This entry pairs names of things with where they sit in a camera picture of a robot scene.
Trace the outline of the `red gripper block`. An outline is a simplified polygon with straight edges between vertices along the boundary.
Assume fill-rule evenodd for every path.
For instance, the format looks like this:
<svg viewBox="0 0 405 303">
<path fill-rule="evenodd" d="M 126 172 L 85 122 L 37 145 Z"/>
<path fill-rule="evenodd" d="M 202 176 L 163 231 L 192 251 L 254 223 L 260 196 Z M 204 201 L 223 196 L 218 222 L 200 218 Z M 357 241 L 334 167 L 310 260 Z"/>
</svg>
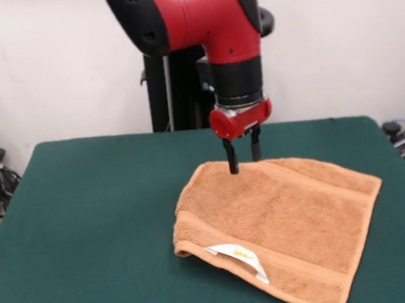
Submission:
<svg viewBox="0 0 405 303">
<path fill-rule="evenodd" d="M 265 97 L 261 102 L 249 107 L 241 109 L 217 107 L 210 113 L 210 127 L 217 137 L 222 138 L 231 174 L 239 174 L 239 166 L 235 149 L 229 139 L 239 138 L 251 129 L 252 159 L 259 162 L 262 158 L 262 149 L 259 140 L 261 129 L 258 125 L 264 123 L 271 112 L 271 100 Z"/>
</svg>

